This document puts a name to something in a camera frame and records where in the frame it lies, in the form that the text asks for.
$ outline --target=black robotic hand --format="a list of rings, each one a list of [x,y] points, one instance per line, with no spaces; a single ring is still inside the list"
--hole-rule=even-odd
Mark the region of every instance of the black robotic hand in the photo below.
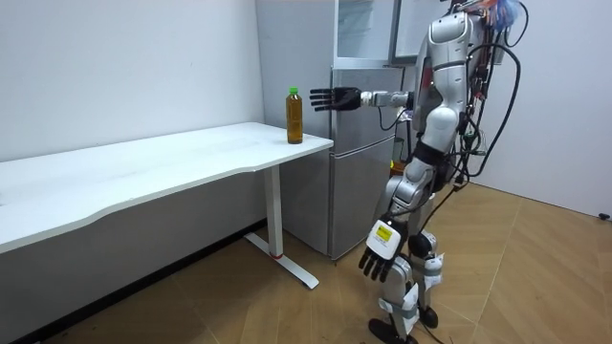
[[[355,87],[310,90],[311,104],[315,111],[351,111],[361,106],[361,90]]]
[[[393,236],[397,235],[400,236],[399,240],[393,240]],[[408,229],[405,223],[399,223],[383,215],[367,238],[367,248],[359,264],[360,269],[363,269],[363,274],[368,276],[371,272],[372,280],[376,281],[380,278],[384,283],[393,267],[395,258],[401,254],[407,238]]]

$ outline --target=yellow label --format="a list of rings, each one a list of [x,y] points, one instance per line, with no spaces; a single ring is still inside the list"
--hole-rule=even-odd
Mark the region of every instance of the yellow label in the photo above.
[[[379,227],[379,230],[376,231],[376,235],[385,240],[387,243],[389,242],[389,239],[391,239],[391,231],[383,226]]]

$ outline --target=white desk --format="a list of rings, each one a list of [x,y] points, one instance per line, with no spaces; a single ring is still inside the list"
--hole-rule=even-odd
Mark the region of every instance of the white desk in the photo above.
[[[312,289],[318,280],[283,256],[278,165],[333,144],[309,135],[289,144],[284,129],[241,123],[2,162],[0,253],[136,204],[265,169],[270,244],[254,234],[246,238]]]

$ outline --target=plastic bottle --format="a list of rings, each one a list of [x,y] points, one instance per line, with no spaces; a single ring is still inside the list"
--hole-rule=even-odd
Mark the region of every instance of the plastic bottle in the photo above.
[[[287,97],[287,142],[302,143],[302,98],[297,87],[291,87]]]

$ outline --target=desk leg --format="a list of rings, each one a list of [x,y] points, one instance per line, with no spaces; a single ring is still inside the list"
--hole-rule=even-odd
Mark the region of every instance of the desk leg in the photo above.
[[[283,222],[280,209],[280,173],[278,165],[264,170],[264,175],[266,179],[269,244],[254,233],[247,234],[245,238],[267,254],[270,254],[278,264],[302,281],[305,286],[314,289],[318,285],[316,277],[283,255]]]

